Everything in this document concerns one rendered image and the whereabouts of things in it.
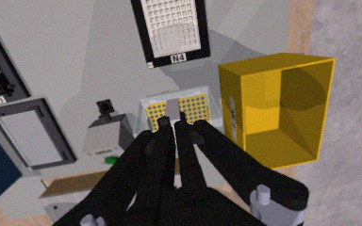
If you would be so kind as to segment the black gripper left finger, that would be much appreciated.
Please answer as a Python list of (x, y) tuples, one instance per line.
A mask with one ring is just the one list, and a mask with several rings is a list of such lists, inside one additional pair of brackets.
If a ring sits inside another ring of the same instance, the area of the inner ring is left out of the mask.
[(52, 226), (113, 226), (136, 193), (124, 226), (158, 226), (163, 189), (174, 187), (173, 99), (157, 124), (154, 133), (140, 132), (88, 196)]

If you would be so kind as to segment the yellow open-top bin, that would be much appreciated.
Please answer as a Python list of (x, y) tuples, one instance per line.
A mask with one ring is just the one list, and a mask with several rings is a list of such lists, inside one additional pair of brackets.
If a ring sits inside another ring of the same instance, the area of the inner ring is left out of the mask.
[(335, 60), (278, 53), (218, 65), (225, 136), (272, 170), (318, 161)]

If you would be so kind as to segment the white multi-well plate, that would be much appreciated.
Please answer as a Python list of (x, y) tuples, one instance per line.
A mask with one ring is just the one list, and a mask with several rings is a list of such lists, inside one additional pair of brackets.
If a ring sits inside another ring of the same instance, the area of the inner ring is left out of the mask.
[(141, 0), (154, 57), (201, 49), (194, 0)]

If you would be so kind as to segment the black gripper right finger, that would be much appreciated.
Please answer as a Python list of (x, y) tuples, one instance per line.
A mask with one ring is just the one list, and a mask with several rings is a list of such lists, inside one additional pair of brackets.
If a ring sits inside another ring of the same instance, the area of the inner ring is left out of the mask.
[(173, 128), (187, 226), (219, 226), (193, 144), (267, 226), (303, 226), (309, 191), (301, 182), (260, 164), (205, 120), (188, 124), (173, 99)]

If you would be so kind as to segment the grey bench mat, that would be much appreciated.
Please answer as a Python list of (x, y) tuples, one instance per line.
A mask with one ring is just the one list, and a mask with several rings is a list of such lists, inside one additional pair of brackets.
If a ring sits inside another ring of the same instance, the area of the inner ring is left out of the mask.
[[(0, 0), (0, 42), (31, 97), (44, 98), (76, 162), (29, 171), (2, 132), (22, 177), (0, 196), (8, 220), (47, 215), (42, 180), (111, 168), (82, 154), (109, 99), (134, 130), (141, 97), (208, 85), (222, 115), (218, 65), (287, 51), (288, 0), (205, 0), (210, 57), (147, 68), (130, 0)], [(222, 126), (215, 127), (224, 134)]]

